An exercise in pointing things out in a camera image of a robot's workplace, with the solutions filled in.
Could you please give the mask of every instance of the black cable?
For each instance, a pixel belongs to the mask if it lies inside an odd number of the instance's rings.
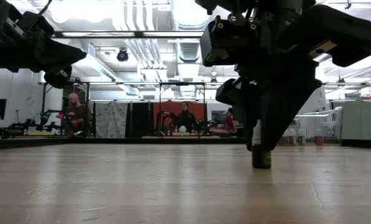
[[[39,15],[42,15],[45,11],[47,11],[49,5],[53,0],[48,0],[48,3],[44,6],[44,8],[39,12]]]

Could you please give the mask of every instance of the black shirt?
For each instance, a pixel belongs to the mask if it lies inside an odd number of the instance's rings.
[[[193,127],[196,126],[195,116],[192,113],[190,113],[189,111],[182,111],[180,113],[180,115],[178,116],[178,121],[177,121],[177,124],[176,124],[177,128],[179,128],[181,126],[185,126],[186,131],[191,132],[191,130],[193,129],[192,125],[193,125]]]

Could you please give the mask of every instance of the gray curtain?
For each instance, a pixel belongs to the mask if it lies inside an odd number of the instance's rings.
[[[127,103],[96,103],[96,137],[125,138]]]

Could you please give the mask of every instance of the bald man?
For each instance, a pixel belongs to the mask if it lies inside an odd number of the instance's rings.
[[[69,94],[70,107],[68,108],[68,116],[71,119],[73,130],[84,131],[86,120],[89,121],[90,112],[85,105],[79,102],[79,96],[76,93]]]

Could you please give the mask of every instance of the white ball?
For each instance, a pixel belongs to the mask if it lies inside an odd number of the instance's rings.
[[[186,132],[186,127],[185,126],[181,126],[178,131],[180,133],[185,133]]]

